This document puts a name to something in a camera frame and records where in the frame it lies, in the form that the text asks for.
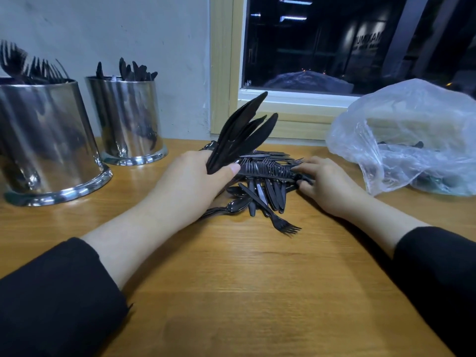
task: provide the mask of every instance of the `black shirt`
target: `black shirt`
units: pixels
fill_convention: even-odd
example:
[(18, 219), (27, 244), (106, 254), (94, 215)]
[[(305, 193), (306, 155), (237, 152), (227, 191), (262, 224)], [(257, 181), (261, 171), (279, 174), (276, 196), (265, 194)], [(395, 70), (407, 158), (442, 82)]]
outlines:
[[(417, 228), (396, 246), (396, 280), (458, 356), (476, 356), (476, 243)], [(92, 356), (128, 313), (96, 251), (63, 242), (0, 280), (0, 356)]]

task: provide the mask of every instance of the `metal cylinder container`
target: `metal cylinder container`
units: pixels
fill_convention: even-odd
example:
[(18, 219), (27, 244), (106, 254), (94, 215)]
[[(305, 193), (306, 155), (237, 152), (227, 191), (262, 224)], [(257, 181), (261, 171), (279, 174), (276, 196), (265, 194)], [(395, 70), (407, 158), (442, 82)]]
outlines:
[(87, 77), (102, 128), (102, 159), (114, 165), (141, 165), (162, 159), (167, 147), (160, 137), (154, 81), (111, 81)]
[(16, 85), (0, 78), (0, 168), (5, 198), (18, 206), (73, 200), (111, 179), (76, 81)]

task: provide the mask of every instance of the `wooden tabletop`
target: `wooden tabletop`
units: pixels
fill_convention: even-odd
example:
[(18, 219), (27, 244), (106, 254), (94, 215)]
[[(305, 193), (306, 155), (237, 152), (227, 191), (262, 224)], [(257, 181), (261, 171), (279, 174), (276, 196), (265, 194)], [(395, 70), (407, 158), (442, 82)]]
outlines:
[[(170, 154), (139, 167), (112, 166), (102, 189), (68, 203), (19, 208), (0, 202), (0, 277), (139, 202), (165, 167), (206, 142), (166, 140)], [(326, 148), (264, 145), (295, 158), (355, 165)], [(427, 223), (476, 236), (476, 198), (411, 188), (379, 196)], [(101, 356), (451, 356), (382, 268), (368, 239), (322, 214), (296, 192), (280, 234), (260, 212), (195, 223), (156, 251), (128, 283), (134, 307)]]

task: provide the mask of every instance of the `wooden window frame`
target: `wooden window frame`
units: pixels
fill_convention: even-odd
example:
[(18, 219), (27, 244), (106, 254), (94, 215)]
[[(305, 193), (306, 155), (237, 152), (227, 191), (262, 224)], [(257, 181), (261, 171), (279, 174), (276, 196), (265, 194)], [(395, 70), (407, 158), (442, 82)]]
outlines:
[[(211, 133), (262, 90), (240, 89), (246, 0), (210, 0)], [(279, 113), (272, 137), (323, 140), (332, 121), (357, 100), (342, 96), (269, 91), (257, 117)]]

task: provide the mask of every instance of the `ceiling light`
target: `ceiling light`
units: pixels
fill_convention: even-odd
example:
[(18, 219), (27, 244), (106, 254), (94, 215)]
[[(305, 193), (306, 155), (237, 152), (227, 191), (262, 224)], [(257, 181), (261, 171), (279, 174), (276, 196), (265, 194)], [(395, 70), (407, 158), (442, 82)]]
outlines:
[(283, 22), (284, 20), (296, 20), (296, 21), (304, 21), (307, 20), (307, 17), (304, 16), (281, 16), (279, 22)]
[(284, 2), (285, 4), (312, 5), (312, 2), (311, 2), (311, 1), (279, 0), (279, 2)]

